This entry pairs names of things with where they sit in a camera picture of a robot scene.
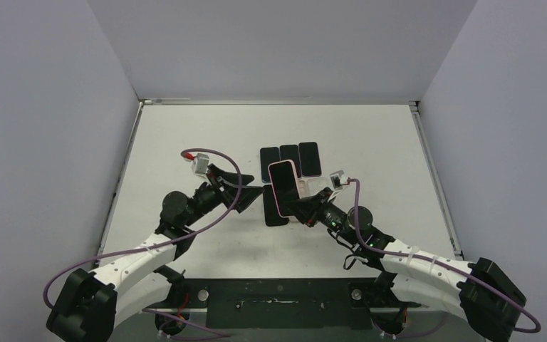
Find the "beige phone case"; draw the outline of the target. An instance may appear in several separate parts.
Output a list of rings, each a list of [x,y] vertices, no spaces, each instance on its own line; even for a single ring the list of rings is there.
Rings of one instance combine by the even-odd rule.
[[[298,180],[297,187],[298,187],[298,195],[300,199],[311,196],[311,192],[305,180]],[[288,217],[288,220],[290,223],[298,223],[298,220],[294,216]]]

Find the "clear phone case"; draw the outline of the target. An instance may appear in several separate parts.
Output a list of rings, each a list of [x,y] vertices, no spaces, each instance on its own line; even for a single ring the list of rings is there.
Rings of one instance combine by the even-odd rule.
[[[325,188],[330,189],[330,197],[329,200],[331,201],[335,196],[338,195],[340,188],[336,188],[333,186],[333,183],[330,181],[329,177],[315,177],[315,178],[309,178],[306,181],[306,185],[308,188],[308,192],[310,196],[317,195],[320,191],[324,190]]]

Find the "black phone case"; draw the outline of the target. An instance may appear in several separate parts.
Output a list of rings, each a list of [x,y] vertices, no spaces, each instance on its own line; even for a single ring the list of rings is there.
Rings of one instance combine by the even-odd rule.
[[[264,207],[264,222],[267,227],[280,227],[287,225],[289,219],[282,217],[278,213],[274,191],[271,185],[264,185],[264,193],[262,194]]]

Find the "phone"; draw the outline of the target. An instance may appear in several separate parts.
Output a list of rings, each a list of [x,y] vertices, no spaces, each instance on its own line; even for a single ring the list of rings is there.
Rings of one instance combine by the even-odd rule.
[[[279,162],[280,151],[278,147],[262,147],[259,150],[260,166],[261,166],[261,180],[263,183],[270,183],[271,178],[269,176],[269,165],[275,162]]]
[[[298,175],[293,160],[281,160],[268,166],[276,207],[281,217],[292,217],[288,203],[300,199]]]
[[[316,142],[301,142],[298,144],[301,172],[304,177],[320,177],[322,175],[321,160]]]

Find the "black smartphone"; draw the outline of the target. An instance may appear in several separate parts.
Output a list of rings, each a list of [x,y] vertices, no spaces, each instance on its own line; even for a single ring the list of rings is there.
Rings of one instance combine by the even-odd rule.
[[[301,161],[298,145],[281,145],[280,160],[292,160],[298,178],[302,178]]]

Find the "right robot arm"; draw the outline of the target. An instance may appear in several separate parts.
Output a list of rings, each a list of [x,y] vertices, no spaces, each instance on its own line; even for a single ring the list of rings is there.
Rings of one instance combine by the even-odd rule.
[[[508,341],[526,297],[491,260],[447,259],[381,232],[365,207],[348,212],[334,205],[331,189],[303,199],[284,200],[281,209],[301,224],[323,224],[362,264],[380,271],[360,287],[365,305],[426,306],[464,319],[488,341]]]

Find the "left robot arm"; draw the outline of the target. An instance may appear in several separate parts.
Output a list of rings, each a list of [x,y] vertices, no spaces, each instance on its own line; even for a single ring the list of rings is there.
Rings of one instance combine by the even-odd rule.
[[[238,213],[260,195],[251,175],[225,172],[210,164],[204,182],[193,196],[179,191],[162,201],[154,233],[132,250],[109,253],[112,260],[91,271],[76,269],[66,279],[46,328],[64,341],[107,341],[115,327],[154,303],[178,305],[183,276],[168,267],[192,245],[197,233],[189,229],[199,219],[224,205]]]

